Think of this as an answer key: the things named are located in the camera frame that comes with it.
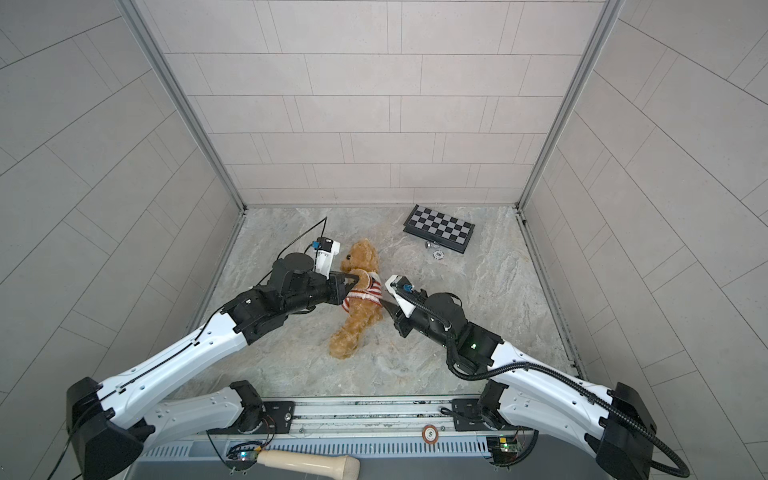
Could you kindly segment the red white striped knit sweater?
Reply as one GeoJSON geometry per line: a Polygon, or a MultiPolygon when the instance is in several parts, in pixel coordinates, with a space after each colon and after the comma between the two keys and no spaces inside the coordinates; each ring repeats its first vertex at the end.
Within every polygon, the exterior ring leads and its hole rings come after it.
{"type": "Polygon", "coordinates": [[[368,272],[361,269],[353,269],[351,273],[357,275],[359,280],[344,299],[342,303],[343,309],[346,312],[350,311],[352,299],[364,300],[381,306],[382,284],[379,275],[376,272],[368,272]]]}

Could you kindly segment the brown teddy bear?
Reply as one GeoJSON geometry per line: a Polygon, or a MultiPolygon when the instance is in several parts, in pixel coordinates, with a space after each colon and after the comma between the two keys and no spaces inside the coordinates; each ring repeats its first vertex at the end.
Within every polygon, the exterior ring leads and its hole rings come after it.
{"type": "MultiPolygon", "coordinates": [[[[353,269],[376,272],[379,275],[379,256],[375,246],[368,240],[357,241],[341,262],[341,271],[351,273],[353,269]]],[[[329,354],[336,359],[351,357],[360,346],[366,329],[382,319],[383,306],[364,300],[352,299],[350,311],[344,325],[331,337],[329,354]]]]}

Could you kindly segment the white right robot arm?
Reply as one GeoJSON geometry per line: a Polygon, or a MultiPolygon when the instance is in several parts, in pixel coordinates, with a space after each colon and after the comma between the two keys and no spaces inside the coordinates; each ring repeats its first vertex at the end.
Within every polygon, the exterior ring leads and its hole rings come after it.
{"type": "Polygon", "coordinates": [[[448,294],[384,306],[402,337],[421,333],[445,348],[451,373],[484,382],[478,407],[487,427],[536,430],[589,453],[615,479],[649,478],[657,427],[632,387],[591,383],[535,360],[468,321],[448,294]]]}

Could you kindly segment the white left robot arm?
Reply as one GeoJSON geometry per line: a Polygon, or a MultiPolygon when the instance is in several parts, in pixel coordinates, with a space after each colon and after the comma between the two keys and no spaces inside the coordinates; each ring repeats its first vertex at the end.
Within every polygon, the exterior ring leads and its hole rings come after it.
{"type": "Polygon", "coordinates": [[[358,276],[316,271],[315,262],[303,253],[276,260],[266,284],[240,293],[158,354],[103,381],[84,377],[72,384],[66,392],[66,429],[82,478],[111,479],[144,451],[187,435],[258,426],[259,397],[248,382],[182,401],[166,398],[289,316],[342,304],[358,276]]]}

